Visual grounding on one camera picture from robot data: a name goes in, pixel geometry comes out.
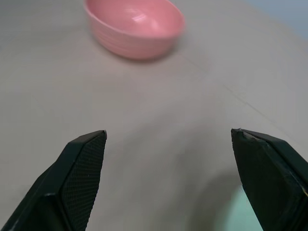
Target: bowl rim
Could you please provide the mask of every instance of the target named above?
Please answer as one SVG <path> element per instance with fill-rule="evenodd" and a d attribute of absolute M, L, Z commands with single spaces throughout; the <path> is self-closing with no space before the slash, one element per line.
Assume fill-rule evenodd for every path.
<path fill-rule="evenodd" d="M 174 7 L 177 10 L 177 12 L 179 13 L 179 15 L 181 17 L 182 22 L 181 22 L 180 29 L 176 33 L 174 33 L 172 35 L 165 35 L 165 36 L 146 36 L 146 35 L 140 35 L 140 34 L 137 34 L 137 33 L 129 33 L 127 31 L 125 31 L 125 30 L 121 30 L 121 29 L 118 29 L 118 28 L 116 28 L 114 26 L 111 26 L 111 25 L 105 23 L 104 21 L 102 21 L 101 19 L 99 19 L 98 17 L 96 17 L 96 15 L 89 8 L 89 1 L 91 1 L 91 0 L 84 0 L 84 2 L 83 2 L 83 7 L 84 7 L 85 11 L 87 12 L 87 14 L 91 18 L 95 19 L 97 22 L 102 24 L 103 26 L 105 26 L 105 27 L 107 27 L 109 29 L 112 29 L 112 30 L 114 30 L 114 31 L 116 31 L 116 32 L 118 32 L 120 34 L 123 34 L 123 35 L 131 36 L 131 37 L 136 37 L 136 38 L 140 38 L 140 39 L 172 39 L 172 38 L 179 37 L 183 33 L 183 31 L 184 31 L 184 29 L 186 27 L 185 18 L 184 18 L 183 13 L 179 10 L 178 7 L 176 7 L 175 4 L 173 4 L 169 0 L 162 0 L 162 1 L 168 2 L 172 7 Z"/>

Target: pink bowl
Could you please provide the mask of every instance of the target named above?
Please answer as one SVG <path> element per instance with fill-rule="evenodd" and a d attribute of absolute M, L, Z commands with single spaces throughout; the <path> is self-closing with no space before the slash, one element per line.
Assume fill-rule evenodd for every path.
<path fill-rule="evenodd" d="M 108 50 L 131 59 L 168 52 L 184 29 L 184 17 L 168 0 L 86 0 L 95 38 Z"/>

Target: light blue wall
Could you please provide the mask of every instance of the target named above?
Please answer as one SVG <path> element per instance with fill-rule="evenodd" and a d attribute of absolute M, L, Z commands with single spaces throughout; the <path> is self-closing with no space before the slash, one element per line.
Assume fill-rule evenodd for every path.
<path fill-rule="evenodd" d="M 308 0 L 247 0 L 308 39 Z"/>

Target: gray table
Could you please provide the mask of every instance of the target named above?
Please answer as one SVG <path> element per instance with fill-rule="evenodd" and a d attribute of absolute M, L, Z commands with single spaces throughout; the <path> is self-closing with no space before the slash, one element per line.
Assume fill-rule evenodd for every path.
<path fill-rule="evenodd" d="M 175 0 L 187 20 L 157 62 L 89 35 L 81 1 L 0 2 L 0 226 L 67 142 L 106 129 L 89 231 L 211 230 L 240 185 L 231 128 L 306 159 L 308 54 L 238 0 Z"/>

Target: tabletop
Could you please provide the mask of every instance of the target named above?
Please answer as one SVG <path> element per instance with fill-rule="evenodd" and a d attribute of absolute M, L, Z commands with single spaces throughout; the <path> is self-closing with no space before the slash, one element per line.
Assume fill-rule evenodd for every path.
<path fill-rule="evenodd" d="M 153 62 L 90 35 L 81 0 L 0 2 L 0 226 L 72 139 L 107 130 L 88 231 L 214 230 L 240 185 L 231 128 L 307 160 L 307 44 L 240 0 L 173 0 L 187 29 Z"/>

